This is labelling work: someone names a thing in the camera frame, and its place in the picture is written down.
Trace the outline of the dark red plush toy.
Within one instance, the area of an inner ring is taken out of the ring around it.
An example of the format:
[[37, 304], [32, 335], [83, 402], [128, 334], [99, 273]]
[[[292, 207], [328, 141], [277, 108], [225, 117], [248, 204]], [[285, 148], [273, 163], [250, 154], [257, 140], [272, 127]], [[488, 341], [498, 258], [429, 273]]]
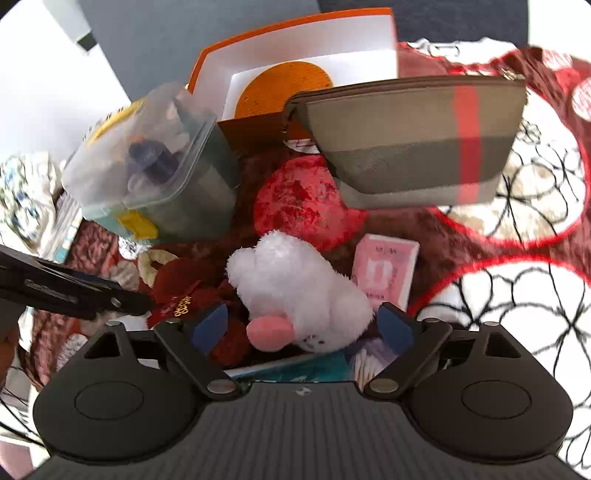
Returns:
[[224, 267], [194, 258], [173, 259], [156, 268], [150, 297], [153, 309], [146, 320], [155, 327], [168, 319], [196, 321], [218, 305], [228, 308], [228, 329], [208, 357], [224, 368], [235, 368], [250, 350], [247, 311], [228, 283]]

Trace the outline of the pink small card box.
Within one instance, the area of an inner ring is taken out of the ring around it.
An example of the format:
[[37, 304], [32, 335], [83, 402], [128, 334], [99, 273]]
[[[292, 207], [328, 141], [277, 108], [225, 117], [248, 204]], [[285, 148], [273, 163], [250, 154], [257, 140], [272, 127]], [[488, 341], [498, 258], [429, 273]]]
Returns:
[[366, 234], [356, 244], [352, 280], [370, 299], [375, 311], [389, 302], [406, 311], [420, 243]]

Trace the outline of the white plush bunny toy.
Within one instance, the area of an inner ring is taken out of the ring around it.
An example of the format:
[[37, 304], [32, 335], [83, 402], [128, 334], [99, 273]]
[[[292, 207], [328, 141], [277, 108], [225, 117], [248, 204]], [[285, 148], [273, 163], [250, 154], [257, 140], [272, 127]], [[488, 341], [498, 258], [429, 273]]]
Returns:
[[246, 335], [259, 351], [290, 344], [328, 353], [351, 345], [374, 317], [369, 298], [310, 243], [272, 231], [226, 263], [229, 284], [249, 311]]

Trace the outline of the orange honeycomb silicone pad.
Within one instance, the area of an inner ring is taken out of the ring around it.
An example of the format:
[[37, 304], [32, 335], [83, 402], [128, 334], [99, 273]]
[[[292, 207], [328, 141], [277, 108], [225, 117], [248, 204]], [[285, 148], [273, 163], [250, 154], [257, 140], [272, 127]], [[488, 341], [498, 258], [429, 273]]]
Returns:
[[298, 92], [332, 88], [332, 79], [318, 65], [290, 61], [267, 68], [245, 87], [235, 106], [235, 118], [248, 118], [283, 111]]

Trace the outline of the cotton swabs pack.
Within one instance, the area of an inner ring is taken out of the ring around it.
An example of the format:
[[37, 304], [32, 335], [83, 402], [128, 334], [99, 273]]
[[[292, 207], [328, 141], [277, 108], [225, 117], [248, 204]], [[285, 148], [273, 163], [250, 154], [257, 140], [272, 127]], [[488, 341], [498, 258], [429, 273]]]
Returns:
[[370, 380], [397, 358], [398, 354], [394, 354], [393, 350], [380, 338], [363, 342], [352, 357], [353, 382], [363, 390]]

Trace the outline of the striped white bedsheet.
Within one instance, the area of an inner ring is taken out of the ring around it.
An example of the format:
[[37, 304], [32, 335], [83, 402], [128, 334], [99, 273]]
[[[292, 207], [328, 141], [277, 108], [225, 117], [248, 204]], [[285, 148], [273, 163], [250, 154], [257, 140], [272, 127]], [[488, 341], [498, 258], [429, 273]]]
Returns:
[[1, 159], [1, 244], [63, 263], [82, 222], [45, 151]]

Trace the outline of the beige hair scrunchie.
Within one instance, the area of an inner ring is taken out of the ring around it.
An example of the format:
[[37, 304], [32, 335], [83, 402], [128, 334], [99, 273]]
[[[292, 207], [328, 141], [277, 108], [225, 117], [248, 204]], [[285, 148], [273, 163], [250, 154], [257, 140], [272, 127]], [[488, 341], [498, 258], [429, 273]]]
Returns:
[[148, 249], [137, 257], [137, 269], [142, 282], [152, 287], [158, 273], [157, 267], [164, 266], [177, 259], [177, 256], [169, 251], [161, 249]]

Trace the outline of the clear teal storage box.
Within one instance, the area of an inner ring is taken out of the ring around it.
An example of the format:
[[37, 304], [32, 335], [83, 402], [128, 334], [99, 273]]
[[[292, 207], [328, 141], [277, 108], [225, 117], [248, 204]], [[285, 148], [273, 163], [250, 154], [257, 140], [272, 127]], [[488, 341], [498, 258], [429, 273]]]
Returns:
[[85, 219], [144, 244], [228, 232], [238, 160], [215, 115], [166, 83], [94, 128], [62, 173]]

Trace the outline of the olive striped zipper pouch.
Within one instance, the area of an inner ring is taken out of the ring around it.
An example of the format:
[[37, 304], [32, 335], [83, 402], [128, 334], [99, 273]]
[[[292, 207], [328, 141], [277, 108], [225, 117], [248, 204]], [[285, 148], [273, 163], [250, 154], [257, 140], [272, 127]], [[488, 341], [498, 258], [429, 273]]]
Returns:
[[526, 100], [520, 78], [425, 76], [300, 92], [283, 121], [311, 135], [349, 208], [482, 204]]

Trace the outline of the blue grey sofa cushion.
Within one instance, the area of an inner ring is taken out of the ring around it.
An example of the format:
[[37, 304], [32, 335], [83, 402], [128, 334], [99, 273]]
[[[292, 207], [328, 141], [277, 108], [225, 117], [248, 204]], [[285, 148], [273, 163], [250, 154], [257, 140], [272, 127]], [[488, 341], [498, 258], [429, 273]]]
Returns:
[[320, 11], [315, 0], [89, 0], [79, 5], [131, 100], [166, 82], [185, 83], [209, 45]]

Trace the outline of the orange white cardboard box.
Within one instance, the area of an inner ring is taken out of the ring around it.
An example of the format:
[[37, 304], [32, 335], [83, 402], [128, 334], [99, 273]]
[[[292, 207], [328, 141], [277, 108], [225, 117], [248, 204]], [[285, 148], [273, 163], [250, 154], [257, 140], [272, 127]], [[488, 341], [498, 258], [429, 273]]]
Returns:
[[390, 8], [360, 8], [295, 18], [245, 32], [204, 48], [187, 90], [216, 115], [232, 148], [305, 139], [300, 125], [283, 134], [279, 112], [235, 118], [242, 91], [257, 75], [287, 62], [322, 68], [335, 87], [399, 77], [398, 39]]

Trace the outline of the dark blue sofa cushion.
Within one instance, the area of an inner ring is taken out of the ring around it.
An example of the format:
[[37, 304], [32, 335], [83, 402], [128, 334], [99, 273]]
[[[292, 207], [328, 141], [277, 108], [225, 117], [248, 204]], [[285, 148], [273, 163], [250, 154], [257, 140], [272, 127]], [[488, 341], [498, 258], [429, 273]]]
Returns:
[[526, 0], [324, 0], [322, 12], [388, 7], [394, 12], [398, 39], [414, 42], [477, 41], [484, 37], [519, 47], [528, 44]]

